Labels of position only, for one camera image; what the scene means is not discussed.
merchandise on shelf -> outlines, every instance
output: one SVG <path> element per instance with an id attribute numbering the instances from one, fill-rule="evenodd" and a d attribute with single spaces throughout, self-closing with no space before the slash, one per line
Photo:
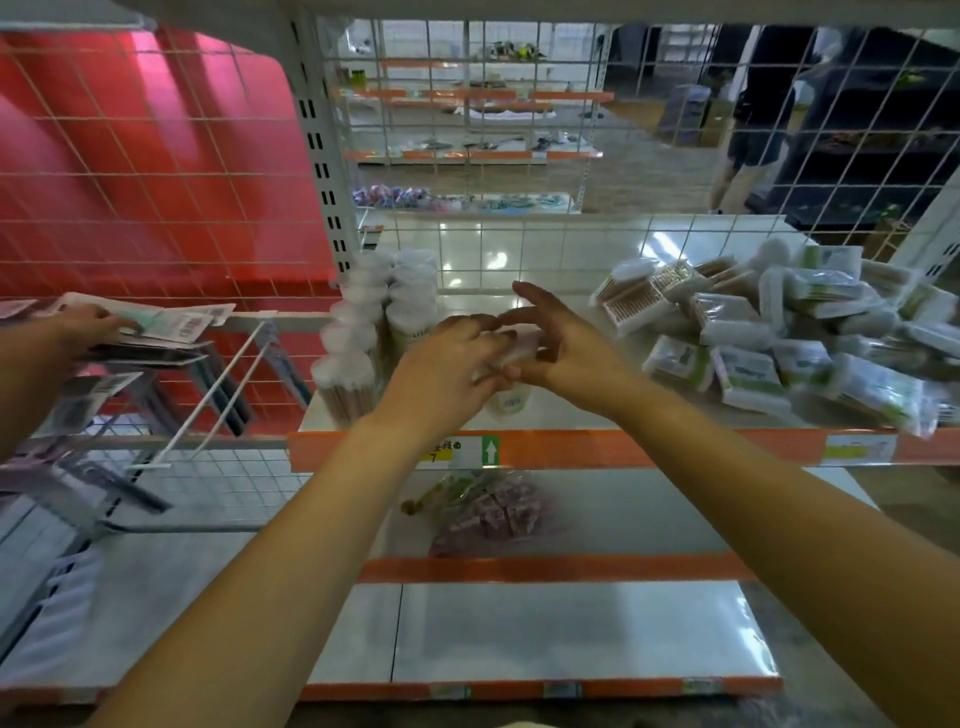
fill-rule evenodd
<path id="1" fill-rule="evenodd" d="M 706 392 L 713 383 L 714 370 L 709 349 L 670 336 L 657 339 L 643 362 L 643 371 L 649 375 L 666 376 L 696 392 Z"/>

person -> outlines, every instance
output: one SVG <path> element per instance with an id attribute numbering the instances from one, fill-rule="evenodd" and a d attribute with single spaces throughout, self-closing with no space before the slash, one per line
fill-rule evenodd
<path id="1" fill-rule="evenodd" d="M 747 66 L 747 87 L 733 108 L 727 159 L 710 188 L 710 212 L 737 214 L 754 184 L 780 158 L 795 102 L 794 83 L 811 59 L 816 29 L 765 25 Z M 737 179 L 737 195 L 727 195 Z"/>
<path id="2" fill-rule="evenodd" d="M 157 639 L 88 725 L 283 725 L 401 483 L 424 453 L 516 381 L 622 427 L 901 728 L 960 725 L 960 559 L 638 375 L 550 293 L 521 282 L 514 290 L 533 305 L 497 318 L 447 319 L 403 356 L 376 409 Z M 537 359 L 475 379 L 482 362 L 510 345 L 496 330 L 521 323 L 544 331 Z"/>

wire mesh panel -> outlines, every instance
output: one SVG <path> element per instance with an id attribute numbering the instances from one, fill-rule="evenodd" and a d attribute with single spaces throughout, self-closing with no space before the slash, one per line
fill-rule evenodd
<path id="1" fill-rule="evenodd" d="M 955 227 L 957 38 L 365 19 L 328 64 L 360 205 L 769 214 L 874 259 L 909 248 L 911 264 Z"/>

hand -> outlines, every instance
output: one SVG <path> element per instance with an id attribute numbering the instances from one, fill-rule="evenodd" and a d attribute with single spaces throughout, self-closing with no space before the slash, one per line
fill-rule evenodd
<path id="1" fill-rule="evenodd" d="M 503 368 L 511 381 L 536 384 L 581 409 L 615 420 L 624 393 L 636 374 L 613 349 L 610 340 L 533 283 L 514 283 L 516 294 L 533 304 L 497 317 L 501 326 L 536 324 L 543 329 L 537 359 Z"/>
<path id="2" fill-rule="evenodd" d="M 487 359 L 515 338 L 492 333 L 493 316 L 452 316 L 400 359 L 372 417 L 421 439 L 424 451 L 456 432 L 490 396 L 511 383 L 491 374 L 476 379 Z"/>

plastic bag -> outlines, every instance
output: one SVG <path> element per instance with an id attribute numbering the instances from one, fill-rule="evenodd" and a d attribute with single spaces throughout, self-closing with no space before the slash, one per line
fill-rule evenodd
<path id="1" fill-rule="evenodd" d="M 714 347 L 710 359 L 720 379 L 724 404 L 770 415 L 790 414 L 790 400 L 771 356 L 736 347 Z"/>
<path id="2" fill-rule="evenodd" d="M 689 344 L 680 339 L 661 336 L 643 362 L 647 374 L 672 377 L 693 387 L 697 392 L 706 392 L 713 382 L 713 363 L 707 347 Z"/>
<path id="3" fill-rule="evenodd" d="M 930 382 L 844 352 L 833 357 L 833 372 L 822 394 L 923 438 L 937 428 L 942 396 Z"/>
<path id="4" fill-rule="evenodd" d="M 780 381 L 791 392 L 816 390 L 827 384 L 832 362 L 822 341 L 780 339 L 774 342 L 773 350 Z"/>
<path id="5" fill-rule="evenodd" d="M 700 343 L 704 346 L 729 344 L 760 351 L 768 349 L 773 341 L 770 327 L 742 296 L 697 293 L 690 299 L 690 309 L 700 323 Z"/>
<path id="6" fill-rule="evenodd" d="M 566 529 L 555 504 L 525 471 L 448 475 L 401 509 L 434 523 L 432 557 L 496 556 L 514 544 Z"/>

